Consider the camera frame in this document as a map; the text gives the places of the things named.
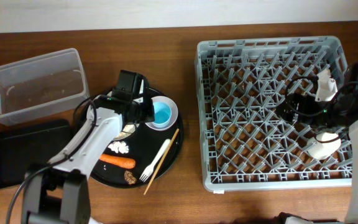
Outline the white plastic fork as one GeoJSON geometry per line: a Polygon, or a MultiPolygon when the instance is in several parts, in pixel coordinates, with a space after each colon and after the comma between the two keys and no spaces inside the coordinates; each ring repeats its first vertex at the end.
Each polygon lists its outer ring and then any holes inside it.
{"type": "Polygon", "coordinates": [[[166,151],[169,143],[170,143],[170,139],[164,140],[164,142],[161,145],[160,149],[158,150],[156,156],[154,157],[152,162],[144,169],[142,175],[140,176],[141,181],[145,182],[153,174],[155,165],[157,164],[157,162],[163,156],[163,154],[166,151]]]}

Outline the wooden chopstick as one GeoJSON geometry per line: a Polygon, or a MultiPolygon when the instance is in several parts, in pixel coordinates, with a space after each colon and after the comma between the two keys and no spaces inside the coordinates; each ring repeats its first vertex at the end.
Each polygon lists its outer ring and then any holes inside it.
{"type": "Polygon", "coordinates": [[[163,156],[161,157],[161,159],[160,159],[160,161],[159,161],[159,164],[158,164],[157,168],[154,170],[153,176],[152,176],[152,178],[150,179],[150,181],[149,181],[149,183],[148,183],[148,185],[147,185],[147,187],[146,187],[146,189],[145,189],[145,191],[144,191],[144,195],[146,195],[146,193],[148,192],[150,186],[152,185],[152,182],[154,181],[156,175],[158,174],[158,172],[159,172],[159,170],[160,170],[160,168],[161,168],[161,166],[162,166],[162,164],[163,164],[163,162],[164,162],[164,160],[165,160],[165,158],[166,158],[166,156],[167,156],[167,154],[168,154],[168,152],[169,152],[169,150],[170,150],[172,144],[174,143],[174,140],[176,139],[176,137],[177,137],[177,135],[178,135],[179,132],[180,132],[180,129],[177,129],[177,130],[175,131],[173,137],[171,138],[170,143],[169,143],[168,146],[166,147],[166,149],[165,149],[165,151],[164,151],[164,154],[163,154],[163,156]]]}

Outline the white label sticker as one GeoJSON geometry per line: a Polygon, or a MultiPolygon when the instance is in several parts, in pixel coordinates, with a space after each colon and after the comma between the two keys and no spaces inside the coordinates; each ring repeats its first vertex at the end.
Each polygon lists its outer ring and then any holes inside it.
{"type": "Polygon", "coordinates": [[[213,194],[224,194],[225,190],[213,190],[213,194]]]}

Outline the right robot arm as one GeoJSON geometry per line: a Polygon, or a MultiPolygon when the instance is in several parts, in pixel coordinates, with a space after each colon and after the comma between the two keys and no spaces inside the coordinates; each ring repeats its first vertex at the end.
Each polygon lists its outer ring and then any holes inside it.
{"type": "Polygon", "coordinates": [[[337,82],[329,69],[307,78],[314,85],[315,96],[284,92],[284,101],[276,107],[281,119],[307,124],[316,130],[308,141],[308,154],[317,159],[328,158],[341,145],[342,129],[352,146],[351,201],[346,223],[358,223],[358,63],[337,82]]]}

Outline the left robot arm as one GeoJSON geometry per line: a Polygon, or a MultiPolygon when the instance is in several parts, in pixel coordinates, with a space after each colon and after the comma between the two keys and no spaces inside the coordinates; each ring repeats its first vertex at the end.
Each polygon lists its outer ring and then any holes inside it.
{"type": "Polygon", "coordinates": [[[121,70],[110,95],[88,99],[85,122],[46,164],[33,164],[9,205],[6,222],[23,195],[21,223],[96,223],[91,217],[88,179],[104,150],[127,124],[154,120],[147,79],[121,70]]]}

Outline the cream white cup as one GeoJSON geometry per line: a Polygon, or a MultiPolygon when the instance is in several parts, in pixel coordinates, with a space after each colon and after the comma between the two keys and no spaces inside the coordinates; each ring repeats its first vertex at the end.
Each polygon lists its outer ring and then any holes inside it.
{"type": "Polygon", "coordinates": [[[341,146],[341,139],[336,133],[321,133],[307,142],[307,153],[314,159],[324,160],[331,156],[341,146]]]}

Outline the black rectangular tray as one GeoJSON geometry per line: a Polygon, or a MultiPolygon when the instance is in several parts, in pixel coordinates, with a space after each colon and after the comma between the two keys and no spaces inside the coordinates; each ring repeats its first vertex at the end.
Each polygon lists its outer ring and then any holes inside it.
{"type": "Polygon", "coordinates": [[[44,164],[70,141],[70,124],[58,119],[0,133],[0,189],[20,184],[31,164],[44,164]]]}

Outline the orange carrot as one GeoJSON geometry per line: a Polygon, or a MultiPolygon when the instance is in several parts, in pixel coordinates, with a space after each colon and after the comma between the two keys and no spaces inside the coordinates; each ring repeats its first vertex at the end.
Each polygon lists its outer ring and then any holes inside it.
{"type": "Polygon", "coordinates": [[[117,157],[108,154],[102,154],[99,160],[125,169],[133,169],[135,167],[135,160],[126,157],[117,157]]]}

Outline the grey dishwasher rack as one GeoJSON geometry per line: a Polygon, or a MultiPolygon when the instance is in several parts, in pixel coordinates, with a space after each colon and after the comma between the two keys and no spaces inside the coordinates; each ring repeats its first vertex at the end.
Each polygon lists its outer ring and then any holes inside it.
{"type": "Polygon", "coordinates": [[[209,40],[197,46],[196,92],[206,190],[276,190],[351,185],[352,148],[319,161],[307,153],[314,130],[280,119],[284,92],[314,95],[307,79],[347,61],[334,36],[209,40]]]}

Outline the clear plastic bin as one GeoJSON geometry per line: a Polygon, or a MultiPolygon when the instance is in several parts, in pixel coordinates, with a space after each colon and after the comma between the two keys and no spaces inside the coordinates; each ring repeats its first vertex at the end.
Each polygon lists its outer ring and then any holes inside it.
{"type": "Polygon", "coordinates": [[[74,48],[0,66],[0,123],[6,126],[72,110],[89,96],[74,48]]]}

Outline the brown food scrap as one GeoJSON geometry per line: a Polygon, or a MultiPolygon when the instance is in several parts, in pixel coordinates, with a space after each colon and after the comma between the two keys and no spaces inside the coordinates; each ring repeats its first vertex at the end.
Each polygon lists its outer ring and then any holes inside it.
{"type": "Polygon", "coordinates": [[[137,179],[134,177],[133,173],[130,172],[129,170],[126,170],[124,172],[124,180],[129,185],[133,185],[137,182],[137,179]]]}

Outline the white bowl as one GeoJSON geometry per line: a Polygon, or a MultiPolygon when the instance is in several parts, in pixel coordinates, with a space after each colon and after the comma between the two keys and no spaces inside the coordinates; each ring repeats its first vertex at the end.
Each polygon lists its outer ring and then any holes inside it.
{"type": "Polygon", "coordinates": [[[174,125],[174,123],[176,122],[177,118],[178,118],[178,108],[175,104],[175,102],[173,100],[171,100],[170,98],[166,97],[166,96],[155,96],[152,98],[152,102],[153,104],[155,102],[164,102],[166,103],[170,108],[171,108],[171,111],[172,111],[172,115],[171,115],[171,118],[170,118],[170,122],[168,124],[168,126],[166,126],[165,128],[156,128],[152,122],[149,122],[149,123],[146,123],[146,125],[153,129],[153,130],[156,130],[156,131],[165,131],[167,129],[169,129],[172,125],[174,125]]]}

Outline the crumpled white tissue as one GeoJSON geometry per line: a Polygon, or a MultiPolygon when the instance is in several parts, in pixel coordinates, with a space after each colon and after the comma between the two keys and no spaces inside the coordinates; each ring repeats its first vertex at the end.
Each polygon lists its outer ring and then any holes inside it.
{"type": "Polygon", "coordinates": [[[124,141],[114,141],[108,145],[108,148],[118,154],[127,154],[129,152],[129,146],[124,141]]]}

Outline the light blue cup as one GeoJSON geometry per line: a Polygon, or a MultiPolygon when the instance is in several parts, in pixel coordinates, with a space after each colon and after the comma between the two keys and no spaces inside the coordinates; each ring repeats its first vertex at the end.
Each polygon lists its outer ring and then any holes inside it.
{"type": "Polygon", "coordinates": [[[152,124],[156,128],[165,128],[170,122],[172,115],[171,108],[164,102],[155,102],[154,106],[154,118],[152,124]]]}

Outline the grey plate with food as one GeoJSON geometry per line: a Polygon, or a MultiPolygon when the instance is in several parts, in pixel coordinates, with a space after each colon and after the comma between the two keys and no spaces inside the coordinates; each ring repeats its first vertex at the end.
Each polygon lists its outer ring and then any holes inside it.
{"type": "Polygon", "coordinates": [[[94,121],[94,117],[96,117],[96,127],[95,131],[100,131],[99,128],[103,123],[106,123],[108,121],[112,121],[113,118],[118,118],[118,124],[113,127],[112,129],[109,129],[108,131],[112,131],[112,133],[117,134],[118,128],[122,128],[121,132],[113,139],[114,141],[122,141],[124,138],[129,137],[131,134],[135,132],[136,127],[138,127],[138,124],[124,124],[124,122],[121,120],[123,116],[121,114],[116,113],[113,109],[111,109],[111,102],[110,101],[103,101],[102,97],[104,95],[97,95],[93,98],[91,101],[91,106],[96,107],[96,111],[94,109],[90,108],[87,110],[86,119],[89,119],[90,121],[94,121]]]}

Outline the round black tray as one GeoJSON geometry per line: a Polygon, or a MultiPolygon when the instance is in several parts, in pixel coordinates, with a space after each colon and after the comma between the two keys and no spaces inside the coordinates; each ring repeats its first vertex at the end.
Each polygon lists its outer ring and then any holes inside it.
{"type": "Polygon", "coordinates": [[[135,160],[135,167],[129,172],[136,178],[136,183],[128,184],[124,178],[125,169],[103,161],[98,161],[91,173],[92,179],[95,181],[108,185],[110,187],[130,189],[145,185],[145,182],[140,180],[140,176],[144,169],[153,161],[157,155],[158,150],[166,139],[173,137],[175,131],[179,129],[175,142],[160,167],[157,178],[164,175],[177,159],[181,147],[183,145],[183,122],[181,116],[178,116],[173,126],[165,131],[156,131],[149,128],[146,124],[140,124],[134,134],[123,139],[123,142],[129,146],[129,152],[124,157],[135,160]]]}

